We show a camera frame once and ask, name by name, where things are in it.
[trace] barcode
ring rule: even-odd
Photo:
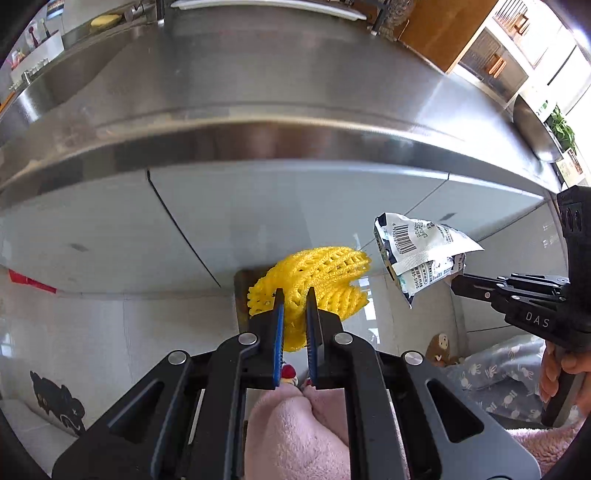
[[[394,227],[394,245],[398,253],[402,255],[417,249],[410,241],[410,236],[408,236],[408,225],[397,225]]]

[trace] stainless steel countertop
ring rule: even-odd
[[[113,57],[148,28],[140,19],[113,27],[64,51],[36,73],[31,85],[22,83],[0,113],[0,146],[24,134],[32,123],[70,99],[93,80]]]
[[[364,160],[560,189],[496,103],[360,25],[221,7],[147,28],[0,149],[0,208],[124,171],[243,159]]]

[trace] sink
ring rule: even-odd
[[[43,68],[0,115],[0,147],[84,88],[115,55],[150,28],[153,25],[116,27],[72,47]]]

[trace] red object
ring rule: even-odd
[[[32,278],[26,277],[25,275],[15,272],[14,270],[8,269],[8,275],[10,276],[10,280],[12,283],[18,283],[20,285],[30,285],[31,287],[39,288],[41,290],[48,291],[50,293],[56,293],[57,289],[50,287],[49,285],[45,285],[37,280],[33,280]]]
[[[281,378],[295,378],[296,377],[296,369],[293,368],[290,364],[283,365],[281,369]]]

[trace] human hand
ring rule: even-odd
[[[581,414],[586,417],[591,413],[591,374],[589,373],[591,372],[591,352],[568,353],[559,365],[554,356],[555,349],[553,343],[546,342],[540,374],[540,397],[547,402],[558,393],[558,377],[561,369],[573,375],[587,372],[575,401]]]

